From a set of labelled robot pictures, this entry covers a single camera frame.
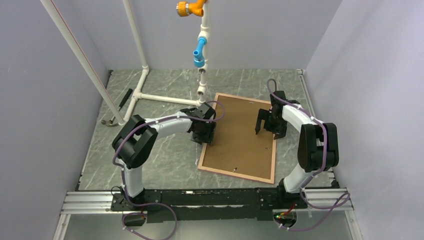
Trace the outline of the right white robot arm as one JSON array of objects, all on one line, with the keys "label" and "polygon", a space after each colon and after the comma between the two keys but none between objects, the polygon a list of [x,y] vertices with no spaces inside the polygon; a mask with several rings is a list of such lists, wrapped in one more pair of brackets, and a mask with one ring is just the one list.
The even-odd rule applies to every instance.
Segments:
[{"label": "right white robot arm", "polygon": [[339,163],[338,132],[334,123],[325,123],[310,115],[296,100],[288,100],[282,90],[270,94],[270,109],[259,109],[255,132],[271,132],[274,139],[286,136],[288,125],[299,132],[298,163],[282,179],[282,190],[275,194],[276,203],[287,208],[312,178]]}]

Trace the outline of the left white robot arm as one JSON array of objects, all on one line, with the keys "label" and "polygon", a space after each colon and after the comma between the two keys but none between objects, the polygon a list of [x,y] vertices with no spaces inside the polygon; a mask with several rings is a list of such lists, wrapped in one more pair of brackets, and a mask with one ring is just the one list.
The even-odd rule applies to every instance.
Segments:
[{"label": "left white robot arm", "polygon": [[112,163],[121,169],[124,204],[131,210],[137,210],[143,205],[143,165],[149,159],[157,140],[190,133],[192,142],[210,144],[217,121],[217,113],[208,103],[159,118],[131,116],[111,144],[114,150]]}]

